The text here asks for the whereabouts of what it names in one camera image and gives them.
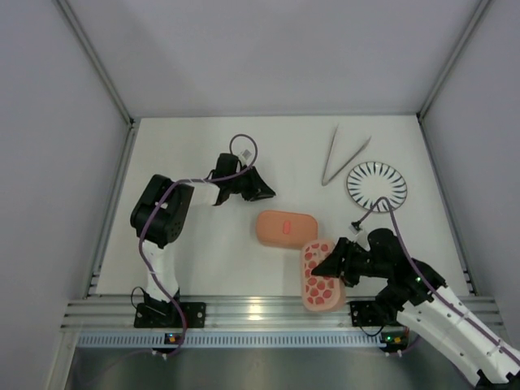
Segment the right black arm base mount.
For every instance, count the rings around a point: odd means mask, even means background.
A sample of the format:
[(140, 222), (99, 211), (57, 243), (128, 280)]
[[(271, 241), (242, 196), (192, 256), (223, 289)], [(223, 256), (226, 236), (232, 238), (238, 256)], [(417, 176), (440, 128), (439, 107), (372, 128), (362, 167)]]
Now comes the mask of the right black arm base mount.
[(392, 323), (375, 300), (351, 301), (349, 309), (355, 327), (382, 327)]

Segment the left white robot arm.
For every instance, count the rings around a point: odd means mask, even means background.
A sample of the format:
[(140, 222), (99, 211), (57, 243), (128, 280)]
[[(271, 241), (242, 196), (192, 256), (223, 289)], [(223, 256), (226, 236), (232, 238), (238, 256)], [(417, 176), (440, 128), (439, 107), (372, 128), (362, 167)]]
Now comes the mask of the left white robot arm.
[(151, 177), (130, 216), (148, 271), (147, 301), (173, 306), (178, 303), (180, 286), (172, 244), (180, 237), (189, 209), (220, 206), (235, 194), (256, 202), (273, 198), (276, 192), (256, 167), (230, 153), (220, 154), (215, 168), (202, 179), (174, 181), (160, 174)]

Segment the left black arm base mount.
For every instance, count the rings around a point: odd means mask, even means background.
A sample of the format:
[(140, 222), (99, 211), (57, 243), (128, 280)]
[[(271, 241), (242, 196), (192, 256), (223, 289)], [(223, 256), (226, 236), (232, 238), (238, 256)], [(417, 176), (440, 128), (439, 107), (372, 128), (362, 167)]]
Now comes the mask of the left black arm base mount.
[[(203, 328), (206, 321), (204, 302), (180, 302), (187, 328)], [(182, 318), (171, 302), (140, 303), (136, 307), (135, 328), (182, 328)]]

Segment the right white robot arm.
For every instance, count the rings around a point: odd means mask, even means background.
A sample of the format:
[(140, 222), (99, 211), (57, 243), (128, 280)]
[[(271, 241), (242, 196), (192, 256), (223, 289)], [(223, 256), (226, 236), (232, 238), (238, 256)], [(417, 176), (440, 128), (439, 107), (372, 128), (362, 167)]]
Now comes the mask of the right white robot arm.
[(330, 299), (333, 281), (344, 287), (362, 277), (386, 286), (370, 302), (369, 314), (383, 326), (409, 328), (444, 355), (476, 389), (517, 389), (519, 352), (494, 334), (431, 266), (406, 256), (387, 228), (369, 233), (368, 246), (341, 237), (314, 240), (301, 249), (305, 303)]

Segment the pink box lid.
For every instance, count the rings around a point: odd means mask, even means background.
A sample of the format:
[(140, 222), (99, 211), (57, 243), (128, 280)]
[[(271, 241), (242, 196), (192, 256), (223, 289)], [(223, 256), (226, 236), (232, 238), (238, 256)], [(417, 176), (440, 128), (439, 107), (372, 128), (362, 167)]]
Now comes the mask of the pink box lid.
[(319, 225), (309, 214), (264, 210), (255, 223), (256, 236), (317, 236)]
[(345, 287), (338, 279), (314, 276), (312, 270), (334, 249), (331, 240), (312, 240), (301, 248), (301, 298), (311, 312), (337, 311), (345, 305)]

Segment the striped round plate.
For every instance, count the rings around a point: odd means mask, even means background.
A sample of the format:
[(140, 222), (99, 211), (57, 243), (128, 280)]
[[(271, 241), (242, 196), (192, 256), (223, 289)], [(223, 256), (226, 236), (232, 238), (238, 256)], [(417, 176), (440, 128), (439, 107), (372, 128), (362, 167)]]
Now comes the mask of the striped round plate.
[(407, 199), (408, 187), (404, 176), (384, 162), (362, 162), (345, 180), (346, 193), (362, 209), (387, 213), (400, 208)]

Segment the pink lunch box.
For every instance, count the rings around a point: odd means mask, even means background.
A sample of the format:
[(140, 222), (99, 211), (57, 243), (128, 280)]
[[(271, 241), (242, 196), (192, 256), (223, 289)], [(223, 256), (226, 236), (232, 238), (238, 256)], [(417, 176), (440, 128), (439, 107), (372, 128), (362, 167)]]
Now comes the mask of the pink lunch box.
[(317, 240), (317, 236), (263, 236), (258, 241), (268, 247), (284, 249), (301, 249), (311, 241)]
[(301, 296), (308, 311), (337, 311), (345, 305), (345, 286), (338, 279), (310, 278), (302, 288)]

